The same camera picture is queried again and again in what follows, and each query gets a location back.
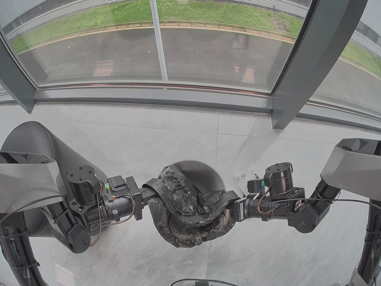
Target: manhole cover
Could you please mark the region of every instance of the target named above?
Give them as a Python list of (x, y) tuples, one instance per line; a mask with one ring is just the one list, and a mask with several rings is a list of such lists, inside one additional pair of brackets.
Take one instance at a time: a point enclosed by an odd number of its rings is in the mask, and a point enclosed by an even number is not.
[(278, 31), (284, 31), (284, 32), (289, 32), (290, 31), (290, 26), (287, 21), (273, 17), (275, 27), (277, 28)]

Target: gray window frame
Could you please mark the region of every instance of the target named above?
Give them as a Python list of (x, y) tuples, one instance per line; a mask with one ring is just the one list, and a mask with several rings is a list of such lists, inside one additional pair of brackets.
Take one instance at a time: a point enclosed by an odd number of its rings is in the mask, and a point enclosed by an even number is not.
[(161, 57), (162, 82), (138, 82), (121, 87), (108, 82), (105, 87), (60, 86), (38, 88), (27, 71), (15, 58), (7, 41), (1, 36), (0, 84), (9, 94), (0, 95), (0, 103), (14, 99), (27, 112), (34, 103), (42, 101), (97, 101), (192, 106), (229, 109), (271, 114), (273, 128), (284, 129), (294, 117), (357, 126), (381, 131), (381, 120), (370, 119), (344, 109), (309, 103), (312, 94), (331, 70), (351, 35), (355, 31), (368, 0), (311, 0), (311, 7), (291, 54), (271, 94), (243, 93), (240, 90), (216, 88), (214, 92), (203, 87), (180, 88), (167, 82), (156, 0), (151, 0), (155, 36)]

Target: white label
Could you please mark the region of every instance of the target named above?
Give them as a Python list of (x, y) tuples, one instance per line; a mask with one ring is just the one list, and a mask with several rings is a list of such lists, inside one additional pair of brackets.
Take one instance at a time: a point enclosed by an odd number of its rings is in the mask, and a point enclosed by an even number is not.
[(239, 207), (240, 207), (240, 220), (243, 220), (243, 203), (240, 203)]

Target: black cable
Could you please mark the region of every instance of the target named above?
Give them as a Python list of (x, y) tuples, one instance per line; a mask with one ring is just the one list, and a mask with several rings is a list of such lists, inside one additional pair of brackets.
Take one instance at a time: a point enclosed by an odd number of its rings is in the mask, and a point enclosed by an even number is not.
[(17, 209), (9, 212), (6, 216), (4, 216), (1, 220), (0, 220), (0, 225), (2, 224), (3, 221), (5, 221), (9, 216), (11, 216), (12, 214), (22, 210), (23, 208), (26, 208), (26, 207), (29, 207), (30, 205), (32, 204), (35, 204), (35, 203), (39, 203), (40, 201), (44, 201), (44, 200), (48, 200), (48, 199), (53, 199), (53, 198), (57, 198), (57, 197), (66, 197), (66, 195), (63, 195), (63, 194), (60, 194), (60, 195), (53, 195), (53, 196), (48, 196), (48, 197), (43, 197), (43, 198), (40, 198), (40, 199), (37, 199), (37, 200), (34, 200), (34, 201), (31, 201), (21, 207), (18, 207)]
[(364, 203), (368, 204), (372, 207), (375, 207), (381, 211), (381, 207), (376, 206), (375, 204), (369, 203), (367, 201), (358, 200), (358, 199), (327, 199), (327, 198), (293, 198), (293, 199), (282, 199), (282, 200), (275, 200), (268, 203), (261, 203), (261, 206), (266, 206), (268, 204), (274, 204), (274, 203), (286, 203), (288, 201), (298, 201), (298, 200), (325, 200), (325, 201), (352, 201), (355, 203)]
[(231, 286), (239, 286), (237, 284), (219, 281), (218, 279), (179, 279), (176, 282), (173, 282), (170, 286), (174, 286), (176, 283), (181, 282), (181, 281), (206, 281), (206, 282), (217, 282), (217, 283), (222, 283), (222, 284), (231, 285)]

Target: vertical pole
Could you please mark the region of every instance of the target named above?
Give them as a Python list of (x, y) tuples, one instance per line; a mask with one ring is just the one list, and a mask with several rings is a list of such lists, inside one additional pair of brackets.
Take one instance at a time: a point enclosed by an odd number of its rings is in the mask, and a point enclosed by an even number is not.
[(168, 82), (168, 76), (167, 76), (167, 72), (166, 72), (165, 59), (164, 59), (162, 35), (160, 33), (159, 15), (157, 13), (156, 0), (150, 0), (150, 3), (151, 3), (152, 20), (154, 22), (157, 52), (159, 54), (160, 69), (162, 71), (163, 80), (165, 82)]

